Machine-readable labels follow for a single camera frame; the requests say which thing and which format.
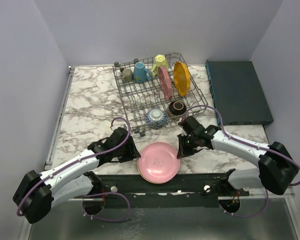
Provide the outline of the plain pink round plate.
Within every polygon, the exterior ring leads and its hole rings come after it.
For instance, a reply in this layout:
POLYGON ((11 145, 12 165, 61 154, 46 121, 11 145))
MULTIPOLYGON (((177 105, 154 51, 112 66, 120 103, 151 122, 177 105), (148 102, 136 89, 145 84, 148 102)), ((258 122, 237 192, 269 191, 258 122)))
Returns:
POLYGON ((177 149, 165 142, 154 142, 143 148, 137 160, 139 173, 150 175, 177 174, 181 162, 177 149))

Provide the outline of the red patterned glass bowl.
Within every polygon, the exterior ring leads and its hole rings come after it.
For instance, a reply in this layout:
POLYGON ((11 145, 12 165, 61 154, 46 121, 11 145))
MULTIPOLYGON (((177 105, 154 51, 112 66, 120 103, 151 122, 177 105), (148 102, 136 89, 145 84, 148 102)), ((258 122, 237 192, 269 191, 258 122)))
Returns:
POLYGON ((167 114, 159 108, 152 108, 147 112, 145 121, 150 128, 160 129, 167 123, 167 114))

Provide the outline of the brown patterned bowl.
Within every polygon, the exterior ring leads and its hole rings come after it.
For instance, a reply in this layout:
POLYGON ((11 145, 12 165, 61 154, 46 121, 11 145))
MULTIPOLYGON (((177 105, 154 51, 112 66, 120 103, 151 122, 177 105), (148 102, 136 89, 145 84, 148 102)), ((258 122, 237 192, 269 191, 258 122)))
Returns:
POLYGON ((186 105, 180 100, 171 102, 167 108, 167 114, 171 118, 183 115, 186 111, 186 105))

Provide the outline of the grey wire dish rack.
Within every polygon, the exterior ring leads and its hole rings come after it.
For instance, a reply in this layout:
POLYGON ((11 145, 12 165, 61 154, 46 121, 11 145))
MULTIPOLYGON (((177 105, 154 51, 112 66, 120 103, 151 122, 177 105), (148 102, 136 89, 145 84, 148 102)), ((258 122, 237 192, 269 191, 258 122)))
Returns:
POLYGON ((145 136, 147 131, 153 128, 146 120, 146 114, 154 108, 158 108, 167 113, 169 104, 173 101, 182 101, 186 108, 208 105, 208 101, 202 90, 198 86, 197 80, 190 76, 190 89, 186 96, 181 96, 174 83, 174 65, 176 62, 186 63, 180 53, 168 53, 165 55, 167 60, 167 71, 172 84, 172 97, 167 100, 162 91, 160 79, 154 76, 151 80, 143 83, 136 83, 134 80, 124 80, 123 70, 134 70, 135 64, 140 62, 145 65, 145 68, 150 70, 155 64, 155 58, 149 57, 144 59, 134 59, 126 63, 115 62, 112 66, 114 79, 119 92, 125 117, 130 123, 131 130, 134 134, 145 136))

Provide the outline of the orange polka dot plate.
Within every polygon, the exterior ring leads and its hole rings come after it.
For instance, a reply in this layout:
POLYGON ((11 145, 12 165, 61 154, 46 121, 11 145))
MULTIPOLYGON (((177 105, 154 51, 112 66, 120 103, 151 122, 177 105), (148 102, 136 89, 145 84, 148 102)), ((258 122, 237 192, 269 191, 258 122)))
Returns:
POLYGON ((177 61, 174 64, 173 79, 178 94, 182 97, 185 97, 188 94, 191 86, 190 72, 185 63, 177 61))

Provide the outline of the small grey cup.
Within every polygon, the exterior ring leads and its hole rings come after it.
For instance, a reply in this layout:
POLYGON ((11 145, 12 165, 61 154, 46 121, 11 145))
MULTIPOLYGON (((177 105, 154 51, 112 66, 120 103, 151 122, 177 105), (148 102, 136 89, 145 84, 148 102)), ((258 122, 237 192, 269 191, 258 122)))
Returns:
POLYGON ((124 68, 121 72, 121 79, 123 83, 132 81, 134 79, 132 70, 124 68))

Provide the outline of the blue floral mug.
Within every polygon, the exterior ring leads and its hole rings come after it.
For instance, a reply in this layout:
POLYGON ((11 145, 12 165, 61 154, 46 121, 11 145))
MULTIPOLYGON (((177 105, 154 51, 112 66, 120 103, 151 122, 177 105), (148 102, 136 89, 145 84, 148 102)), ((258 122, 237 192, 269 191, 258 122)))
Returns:
POLYGON ((136 83, 144 83, 151 80, 153 77, 152 73, 145 67, 143 62, 137 62, 133 70, 133 79, 136 83))

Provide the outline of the pale yellow mug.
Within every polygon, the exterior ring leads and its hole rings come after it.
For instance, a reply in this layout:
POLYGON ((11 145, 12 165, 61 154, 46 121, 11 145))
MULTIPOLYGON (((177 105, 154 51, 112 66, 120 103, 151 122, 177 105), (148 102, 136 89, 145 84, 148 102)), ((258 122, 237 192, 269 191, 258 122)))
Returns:
POLYGON ((151 69, 151 73, 153 76, 156 76, 158 74, 159 67, 165 67, 166 69, 168 69, 168 62, 165 55, 163 54, 158 54, 154 58, 154 64, 151 69))

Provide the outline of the beige bottom plate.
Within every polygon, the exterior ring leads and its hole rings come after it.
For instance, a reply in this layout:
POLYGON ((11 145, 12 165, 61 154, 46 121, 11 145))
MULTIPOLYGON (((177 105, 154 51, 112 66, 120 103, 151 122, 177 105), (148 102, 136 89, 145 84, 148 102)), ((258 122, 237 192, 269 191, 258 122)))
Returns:
POLYGON ((159 174, 159 175, 151 175, 151 174, 145 174, 140 173, 140 175, 148 182, 152 184, 165 184, 172 180, 176 174, 159 174))

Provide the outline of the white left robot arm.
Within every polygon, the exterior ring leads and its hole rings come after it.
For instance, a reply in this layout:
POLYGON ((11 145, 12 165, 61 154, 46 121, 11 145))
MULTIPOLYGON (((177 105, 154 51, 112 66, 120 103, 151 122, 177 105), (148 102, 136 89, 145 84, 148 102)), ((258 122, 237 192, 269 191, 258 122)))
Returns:
POLYGON ((93 170, 113 159, 125 163, 140 156, 130 132, 118 127, 109 137, 92 142, 79 155, 55 168, 27 172, 12 197, 16 214, 34 224, 53 207, 72 198, 104 199, 104 185, 93 170))

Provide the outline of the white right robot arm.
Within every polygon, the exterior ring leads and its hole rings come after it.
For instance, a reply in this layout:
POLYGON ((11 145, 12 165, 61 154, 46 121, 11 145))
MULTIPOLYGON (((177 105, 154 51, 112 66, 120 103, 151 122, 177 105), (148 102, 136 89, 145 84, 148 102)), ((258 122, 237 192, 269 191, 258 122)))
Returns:
POLYGON ((251 164, 251 169, 232 169, 220 183, 220 191, 231 196, 243 188, 265 188, 283 195, 299 172, 285 146, 279 142, 264 144, 227 133, 219 126, 204 127, 193 116, 178 124, 184 133, 178 137, 177 158, 182 159, 203 148, 237 156, 251 164))

